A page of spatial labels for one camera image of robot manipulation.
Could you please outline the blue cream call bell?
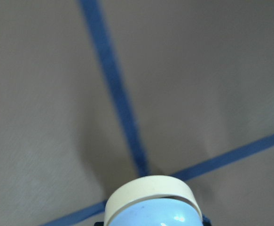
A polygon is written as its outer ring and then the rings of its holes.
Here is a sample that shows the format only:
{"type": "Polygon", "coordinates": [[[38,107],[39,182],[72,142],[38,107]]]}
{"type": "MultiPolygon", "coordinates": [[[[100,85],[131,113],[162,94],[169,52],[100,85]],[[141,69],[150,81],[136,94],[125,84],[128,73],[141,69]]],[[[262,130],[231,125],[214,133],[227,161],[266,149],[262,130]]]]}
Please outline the blue cream call bell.
{"type": "Polygon", "coordinates": [[[201,226],[203,215],[185,182],[155,175],[118,188],[106,203],[104,225],[201,226]]]}

